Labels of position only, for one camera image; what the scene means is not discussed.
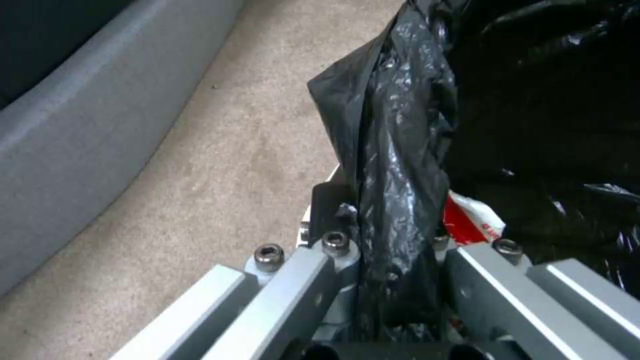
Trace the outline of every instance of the hex socket bolt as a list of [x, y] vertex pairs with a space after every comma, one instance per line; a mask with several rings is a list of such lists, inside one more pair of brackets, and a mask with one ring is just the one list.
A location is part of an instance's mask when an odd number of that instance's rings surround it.
[[258, 270], [275, 272], [284, 264], [284, 250], [275, 243], [263, 244], [255, 249], [253, 258]]
[[522, 259], [522, 255], [524, 254], [522, 246], [509, 239], [494, 240], [491, 246], [500, 255], [502, 255], [502, 257], [514, 265], [517, 265], [520, 262], [520, 259]]
[[322, 236], [322, 248], [329, 256], [345, 256], [349, 253], [349, 237], [342, 231], [327, 231]]

